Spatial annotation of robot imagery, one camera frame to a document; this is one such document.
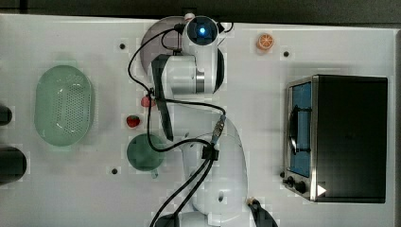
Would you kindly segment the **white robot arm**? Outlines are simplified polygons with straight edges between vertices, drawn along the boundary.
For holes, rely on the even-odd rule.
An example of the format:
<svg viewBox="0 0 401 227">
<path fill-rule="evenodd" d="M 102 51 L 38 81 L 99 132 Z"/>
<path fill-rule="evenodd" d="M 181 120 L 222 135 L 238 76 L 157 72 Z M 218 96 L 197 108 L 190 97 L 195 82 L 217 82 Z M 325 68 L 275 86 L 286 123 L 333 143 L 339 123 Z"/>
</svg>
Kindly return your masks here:
<svg viewBox="0 0 401 227">
<path fill-rule="evenodd" d="M 148 66 L 166 139 L 183 154 L 189 192 L 170 215 L 157 213 L 151 227 L 278 227 L 256 199 L 248 197 L 245 156 L 235 125 L 219 106 L 176 96 L 215 93 L 224 81 L 218 35 L 207 16 L 187 16 L 173 27 L 182 35 L 177 55 L 161 54 Z"/>
</svg>

